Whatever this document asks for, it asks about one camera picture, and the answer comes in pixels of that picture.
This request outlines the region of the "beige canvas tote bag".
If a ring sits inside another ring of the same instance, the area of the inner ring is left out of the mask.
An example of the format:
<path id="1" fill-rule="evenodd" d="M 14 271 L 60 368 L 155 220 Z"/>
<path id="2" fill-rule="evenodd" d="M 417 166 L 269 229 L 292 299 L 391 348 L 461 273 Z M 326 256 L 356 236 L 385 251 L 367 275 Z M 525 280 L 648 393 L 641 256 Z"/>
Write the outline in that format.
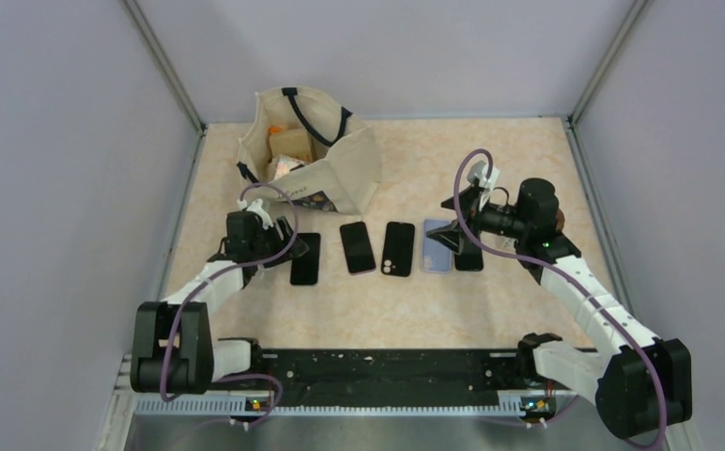
<path id="1" fill-rule="evenodd" d="M 381 182 L 373 128 L 330 95 L 308 86 L 275 87 L 255 99 L 255 120 L 240 138 L 236 157 L 242 182 L 267 182 L 308 209 L 363 214 Z M 305 131 L 317 160 L 271 178 L 271 127 Z"/>

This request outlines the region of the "black smartphone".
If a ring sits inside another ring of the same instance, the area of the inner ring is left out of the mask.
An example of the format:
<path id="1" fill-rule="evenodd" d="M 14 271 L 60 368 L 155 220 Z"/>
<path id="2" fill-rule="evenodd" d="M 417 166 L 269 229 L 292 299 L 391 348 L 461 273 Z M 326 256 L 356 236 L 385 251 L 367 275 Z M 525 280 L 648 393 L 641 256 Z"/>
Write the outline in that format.
<path id="1" fill-rule="evenodd" d="M 350 274 L 372 272 L 377 264 L 365 222 L 339 226 L 347 270 Z"/>

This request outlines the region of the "black phone from lilac case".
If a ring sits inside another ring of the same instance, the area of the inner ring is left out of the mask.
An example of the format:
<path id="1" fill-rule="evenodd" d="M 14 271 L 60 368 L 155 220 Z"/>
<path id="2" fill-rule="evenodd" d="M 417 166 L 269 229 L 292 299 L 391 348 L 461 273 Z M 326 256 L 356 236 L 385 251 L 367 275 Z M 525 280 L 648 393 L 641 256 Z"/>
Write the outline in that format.
<path id="1" fill-rule="evenodd" d="M 458 272 L 480 272 L 484 268 L 482 249 L 470 241 L 463 241 L 459 252 L 454 254 L 454 266 Z"/>

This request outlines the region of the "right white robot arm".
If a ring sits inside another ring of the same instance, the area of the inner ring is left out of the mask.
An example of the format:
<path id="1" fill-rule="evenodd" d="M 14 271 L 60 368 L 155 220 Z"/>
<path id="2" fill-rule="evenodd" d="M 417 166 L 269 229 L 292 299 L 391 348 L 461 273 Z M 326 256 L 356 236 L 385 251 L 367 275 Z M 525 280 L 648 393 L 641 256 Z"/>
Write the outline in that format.
<path id="1" fill-rule="evenodd" d="M 427 238 L 458 255 L 481 248 L 482 233 L 513 240 L 513 259 L 558 299 L 596 350 L 578 350 L 553 333 L 526 334 L 517 345 L 517 379 L 528 387 L 554 381 L 573 390 L 595 406 L 604 426 L 619 439 L 690 420 L 688 348 L 642 325 L 597 280 L 563 234 L 554 185 L 525 179 L 513 204 L 492 203 L 487 195 L 475 179 L 458 196 L 442 201 L 442 208 L 458 216 L 426 232 Z"/>

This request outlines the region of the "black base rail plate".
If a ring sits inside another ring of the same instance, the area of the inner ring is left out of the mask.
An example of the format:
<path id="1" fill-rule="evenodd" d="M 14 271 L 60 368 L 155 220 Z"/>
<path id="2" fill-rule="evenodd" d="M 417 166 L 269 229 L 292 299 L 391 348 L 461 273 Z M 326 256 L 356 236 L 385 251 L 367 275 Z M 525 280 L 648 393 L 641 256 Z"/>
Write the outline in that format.
<path id="1" fill-rule="evenodd" d="M 244 393 L 278 413 L 549 412 L 568 389 L 532 376 L 516 350 L 268 349 L 254 354 L 239 381 L 214 391 Z"/>

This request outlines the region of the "black phone case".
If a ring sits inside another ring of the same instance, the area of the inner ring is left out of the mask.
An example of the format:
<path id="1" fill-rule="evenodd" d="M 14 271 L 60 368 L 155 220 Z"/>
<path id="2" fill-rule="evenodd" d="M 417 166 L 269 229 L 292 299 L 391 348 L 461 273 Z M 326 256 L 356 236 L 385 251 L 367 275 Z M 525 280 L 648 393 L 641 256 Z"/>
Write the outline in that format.
<path id="1" fill-rule="evenodd" d="M 413 223 L 386 225 L 380 271 L 388 276 L 409 277 L 412 273 L 416 227 Z"/>

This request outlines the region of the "snack packets in bag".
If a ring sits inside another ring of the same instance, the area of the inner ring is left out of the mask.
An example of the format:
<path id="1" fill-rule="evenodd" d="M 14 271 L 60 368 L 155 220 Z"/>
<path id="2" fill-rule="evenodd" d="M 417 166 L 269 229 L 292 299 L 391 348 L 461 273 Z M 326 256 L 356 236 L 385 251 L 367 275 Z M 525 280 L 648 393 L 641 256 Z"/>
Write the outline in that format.
<path id="1" fill-rule="evenodd" d="M 272 126 L 268 132 L 269 180 L 279 179 L 315 161 L 312 137 L 305 129 Z"/>

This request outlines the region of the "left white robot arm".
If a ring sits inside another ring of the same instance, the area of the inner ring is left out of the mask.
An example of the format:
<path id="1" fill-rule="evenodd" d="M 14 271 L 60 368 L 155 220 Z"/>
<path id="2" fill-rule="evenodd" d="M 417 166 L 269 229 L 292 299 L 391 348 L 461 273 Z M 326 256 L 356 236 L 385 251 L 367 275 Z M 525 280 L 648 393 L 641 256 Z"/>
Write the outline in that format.
<path id="1" fill-rule="evenodd" d="M 131 347 L 131 389 L 159 393 L 169 400 L 203 394 L 230 375 L 243 388 L 265 377 L 265 363 L 252 354 L 250 339 L 214 344 L 210 317 L 229 298 L 247 288 L 260 267 L 273 268 L 310 249 L 281 216 L 249 210 L 230 212 L 226 235 L 203 270 L 176 293 L 142 303 L 135 315 Z"/>

